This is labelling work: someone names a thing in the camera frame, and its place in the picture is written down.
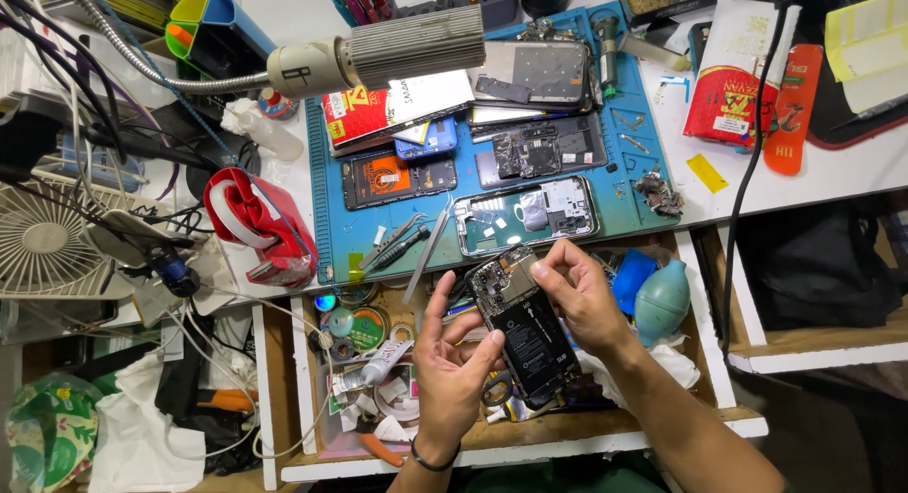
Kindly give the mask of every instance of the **man's right hand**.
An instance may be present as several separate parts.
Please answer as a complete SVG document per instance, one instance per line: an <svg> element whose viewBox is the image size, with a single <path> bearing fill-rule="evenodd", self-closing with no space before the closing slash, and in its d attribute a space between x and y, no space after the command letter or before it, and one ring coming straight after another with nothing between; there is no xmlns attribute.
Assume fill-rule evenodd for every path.
<svg viewBox="0 0 908 493"><path fill-rule="evenodd" d="M558 270L566 270L566 276ZM574 243L559 239L530 272L561 309L571 336L587 353L602 357L637 342L602 266Z"/></svg>

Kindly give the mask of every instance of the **red tape dispenser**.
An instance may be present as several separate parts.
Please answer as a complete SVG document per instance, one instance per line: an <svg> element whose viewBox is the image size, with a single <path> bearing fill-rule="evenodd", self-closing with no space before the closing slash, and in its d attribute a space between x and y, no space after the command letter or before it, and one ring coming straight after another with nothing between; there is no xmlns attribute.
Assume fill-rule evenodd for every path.
<svg viewBox="0 0 908 493"><path fill-rule="evenodd" d="M225 168L211 176L205 186L204 203L214 233L224 241L255 248L262 264L246 272L250 282L284 288L301 286L315 276L318 256L309 255L280 214L289 220L313 255L315 243L289 193L260 177L255 180L274 206L239 168Z"/></svg>

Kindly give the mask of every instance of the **hand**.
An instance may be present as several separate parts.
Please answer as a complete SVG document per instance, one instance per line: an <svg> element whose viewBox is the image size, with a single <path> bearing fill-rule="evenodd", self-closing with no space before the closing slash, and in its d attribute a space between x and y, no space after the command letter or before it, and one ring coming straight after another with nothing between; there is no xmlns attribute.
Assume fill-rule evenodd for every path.
<svg viewBox="0 0 908 493"><path fill-rule="evenodd" d="M566 276L559 270L566 271ZM556 241L530 273L564 314L571 336L587 353L601 358L637 340L608 287L602 266L574 243L563 238Z"/></svg>
<svg viewBox="0 0 908 493"><path fill-rule="evenodd" d="M491 332L482 342L457 345L468 332L482 326L479 313L458 317L442 331L441 318L453 285L453 271L438 281L413 351L419 382L417 453L435 466L451 459L476 422L489 372L506 368L501 359L505 344L501 330Z"/></svg>

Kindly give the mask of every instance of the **red phone battery package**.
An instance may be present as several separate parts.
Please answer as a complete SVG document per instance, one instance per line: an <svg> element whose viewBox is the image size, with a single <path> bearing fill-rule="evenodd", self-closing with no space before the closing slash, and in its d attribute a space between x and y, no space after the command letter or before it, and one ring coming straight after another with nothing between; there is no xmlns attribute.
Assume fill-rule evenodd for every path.
<svg viewBox="0 0 908 493"><path fill-rule="evenodd" d="M772 123L800 11L798 6L788 10L776 56L766 75L763 107L759 112L764 133ZM777 18L778 11L768 2L718 0L694 97L687 111L685 135L754 147L756 89Z"/></svg>

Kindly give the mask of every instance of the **fan grille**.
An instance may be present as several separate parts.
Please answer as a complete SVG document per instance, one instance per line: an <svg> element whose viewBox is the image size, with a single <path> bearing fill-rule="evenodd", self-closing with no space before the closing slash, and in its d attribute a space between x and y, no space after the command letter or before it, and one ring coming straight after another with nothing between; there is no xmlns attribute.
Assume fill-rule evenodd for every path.
<svg viewBox="0 0 908 493"><path fill-rule="evenodd" d="M69 179L23 183L62 204L74 205ZM128 209L119 193L92 190L101 209ZM50 200L0 187L0 297L62 298L98 295L111 265L79 240L81 217Z"/></svg>

